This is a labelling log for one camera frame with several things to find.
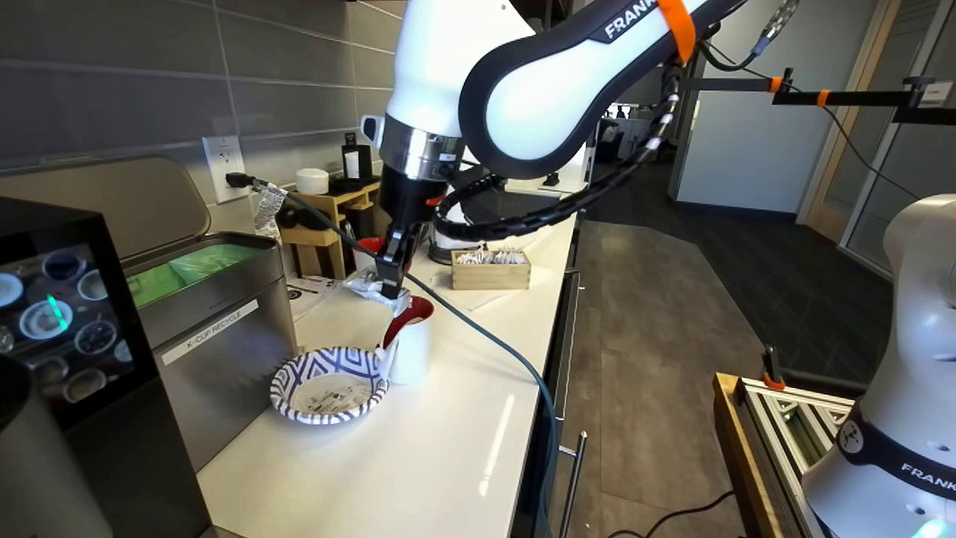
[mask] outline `black device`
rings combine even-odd
[[[0,536],[209,531],[97,212],[0,198],[0,361]]]

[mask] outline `orange stripe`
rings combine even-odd
[[[781,89],[781,77],[771,77],[771,92],[778,92]]]
[[[659,14],[663,14],[668,32],[678,41],[678,56],[687,65],[692,56],[692,49],[696,49],[692,17],[689,17],[684,0],[657,0],[657,5],[659,5]]]
[[[816,106],[823,109],[831,101],[831,89],[816,92]]]

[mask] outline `screen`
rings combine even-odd
[[[73,407],[135,370],[85,245],[0,265],[0,357],[24,361],[57,407]]]

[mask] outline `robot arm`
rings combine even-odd
[[[408,0],[380,146],[381,292],[393,300],[420,225],[460,171],[462,146],[502,177],[559,171],[634,80],[689,55],[744,0],[598,0],[530,37],[511,0]]]

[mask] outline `kitchen counter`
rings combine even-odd
[[[574,219],[498,245],[530,256],[527,291],[447,291],[447,265],[411,276],[542,370]],[[293,301],[303,351],[377,348],[389,312],[332,288]],[[214,525],[244,538],[507,536],[538,385],[495,343],[436,306],[430,375],[390,385],[363,419],[303,428],[262,413],[200,469]]]

